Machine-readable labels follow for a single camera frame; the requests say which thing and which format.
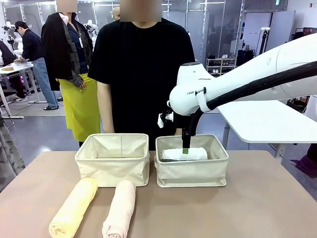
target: black pants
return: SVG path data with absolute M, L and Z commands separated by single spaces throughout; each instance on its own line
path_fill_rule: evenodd
M 20 75 L 10 77 L 10 82 L 13 84 L 13 87 L 16 90 L 16 95 L 19 98 L 25 98 L 25 95 L 23 92 L 24 86 L 21 82 Z
M 317 144 L 311 144 L 307 151 L 307 157 L 317 163 Z

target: shoe rack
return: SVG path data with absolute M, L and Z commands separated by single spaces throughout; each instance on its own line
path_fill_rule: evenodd
M 215 58 L 207 59 L 206 70 L 214 77 L 221 76 L 236 68 L 237 58 Z

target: black slipper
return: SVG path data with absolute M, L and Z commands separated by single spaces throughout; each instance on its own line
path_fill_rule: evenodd
M 52 111 L 52 110 L 57 110 L 59 108 L 59 106 L 57 106 L 56 108 L 51 108 L 50 106 L 47 106 L 46 108 L 44 108 L 44 111 Z

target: yellow skirt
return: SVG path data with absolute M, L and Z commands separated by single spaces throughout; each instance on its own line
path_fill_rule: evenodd
M 85 141 L 89 135 L 100 133 L 97 83 L 87 75 L 79 75 L 85 82 L 84 89 L 77 88 L 67 80 L 57 79 L 64 99 L 66 125 L 73 131 L 77 141 Z

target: black cap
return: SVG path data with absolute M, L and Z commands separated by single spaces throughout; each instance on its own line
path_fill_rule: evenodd
M 18 32 L 19 26 L 24 28 L 24 29 L 28 29 L 28 25 L 24 22 L 24 21 L 17 21 L 15 23 L 15 32 Z

